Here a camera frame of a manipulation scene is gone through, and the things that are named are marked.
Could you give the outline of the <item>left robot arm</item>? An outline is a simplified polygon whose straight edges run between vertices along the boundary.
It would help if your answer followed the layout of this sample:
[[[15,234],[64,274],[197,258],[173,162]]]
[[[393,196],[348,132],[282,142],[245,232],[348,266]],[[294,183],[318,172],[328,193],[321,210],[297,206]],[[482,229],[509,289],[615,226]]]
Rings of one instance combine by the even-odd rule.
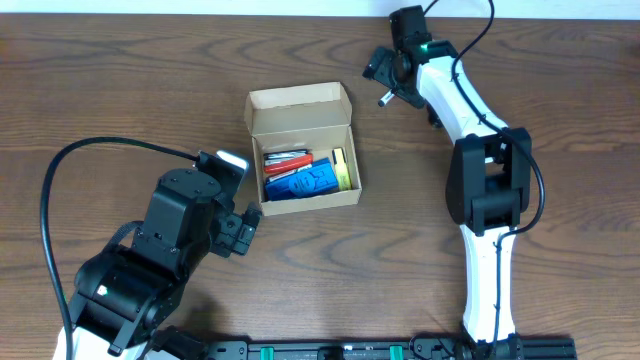
[[[149,351],[203,355],[202,347],[159,344],[166,336],[159,327],[180,305],[207,255],[247,253],[261,214],[255,208],[234,211],[245,174],[244,167],[212,162],[161,176],[144,220],[122,225],[80,267],[55,358],[142,359]]]

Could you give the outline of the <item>yellow highlighter pen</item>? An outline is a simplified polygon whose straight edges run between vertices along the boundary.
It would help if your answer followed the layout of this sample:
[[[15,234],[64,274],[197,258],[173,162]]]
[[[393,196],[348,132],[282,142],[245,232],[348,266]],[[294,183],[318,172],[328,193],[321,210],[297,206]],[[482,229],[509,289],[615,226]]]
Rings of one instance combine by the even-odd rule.
[[[334,162],[334,170],[336,179],[338,181],[338,187],[340,191],[349,191],[352,189],[352,183],[349,175],[346,158],[342,148],[335,148],[332,150],[332,157]]]

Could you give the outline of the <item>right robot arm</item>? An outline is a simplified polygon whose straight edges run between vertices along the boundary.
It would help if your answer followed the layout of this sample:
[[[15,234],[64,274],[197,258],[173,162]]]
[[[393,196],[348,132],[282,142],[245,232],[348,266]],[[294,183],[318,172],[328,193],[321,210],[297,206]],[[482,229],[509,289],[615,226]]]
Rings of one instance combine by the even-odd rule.
[[[465,246],[467,299],[459,358],[515,359],[519,343],[511,315],[511,251],[530,197],[531,138],[510,128],[479,96],[462,54],[428,32],[421,6],[389,16],[392,48],[379,47],[363,75],[398,97],[427,108],[454,149],[445,188],[452,220]]]

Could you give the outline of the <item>black capped white marker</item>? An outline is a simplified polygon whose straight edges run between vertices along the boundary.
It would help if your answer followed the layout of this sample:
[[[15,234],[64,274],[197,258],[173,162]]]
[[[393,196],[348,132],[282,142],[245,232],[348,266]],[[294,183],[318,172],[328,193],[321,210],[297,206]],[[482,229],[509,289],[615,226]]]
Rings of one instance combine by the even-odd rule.
[[[377,104],[379,107],[385,107],[394,97],[394,92],[392,90],[389,90],[378,100]]]

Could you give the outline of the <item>brown cardboard box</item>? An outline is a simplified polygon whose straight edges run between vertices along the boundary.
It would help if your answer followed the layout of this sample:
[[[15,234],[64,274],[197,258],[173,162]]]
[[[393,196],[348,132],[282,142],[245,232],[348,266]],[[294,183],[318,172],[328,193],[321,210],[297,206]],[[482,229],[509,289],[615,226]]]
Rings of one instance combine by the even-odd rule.
[[[352,105],[339,82],[257,90],[246,99],[244,119],[251,136],[258,199],[266,216],[355,205],[362,184],[351,126]],[[340,148],[351,181],[345,191],[310,198],[272,201],[265,190],[268,153],[306,149],[315,161]]]

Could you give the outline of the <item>red and black utility knife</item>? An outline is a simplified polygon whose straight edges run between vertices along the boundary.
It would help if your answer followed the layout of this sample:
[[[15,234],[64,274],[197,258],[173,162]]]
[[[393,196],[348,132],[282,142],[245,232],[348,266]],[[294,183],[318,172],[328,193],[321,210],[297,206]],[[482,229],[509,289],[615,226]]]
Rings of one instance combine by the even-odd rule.
[[[266,174],[279,174],[311,164],[313,155],[306,149],[289,150],[264,154],[263,160]]]

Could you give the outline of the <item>blue capped white marker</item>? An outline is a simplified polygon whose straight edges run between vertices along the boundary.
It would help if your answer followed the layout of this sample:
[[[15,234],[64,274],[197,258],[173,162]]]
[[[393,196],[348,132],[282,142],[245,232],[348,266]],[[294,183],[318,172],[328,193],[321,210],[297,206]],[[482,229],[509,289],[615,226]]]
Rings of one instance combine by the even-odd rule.
[[[277,180],[285,178],[287,176],[291,176],[291,175],[293,175],[293,174],[295,174],[297,172],[310,169],[311,167],[312,167],[312,164],[307,164],[307,165],[302,166],[302,167],[298,167],[298,168],[295,168],[295,169],[292,169],[292,170],[289,170],[289,171],[286,171],[286,172],[283,172],[283,173],[280,173],[280,174],[276,174],[276,175],[270,176],[270,177],[268,177],[266,179],[265,184],[269,184],[271,182],[277,181]]]

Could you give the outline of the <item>blue plastic case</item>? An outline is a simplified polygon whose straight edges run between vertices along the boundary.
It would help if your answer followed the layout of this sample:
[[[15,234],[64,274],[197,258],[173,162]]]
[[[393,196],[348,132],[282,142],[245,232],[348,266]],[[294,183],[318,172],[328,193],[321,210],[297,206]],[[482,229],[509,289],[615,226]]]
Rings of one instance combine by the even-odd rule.
[[[265,184],[269,201],[308,198],[338,188],[338,181],[328,158],[315,161],[310,169]]]

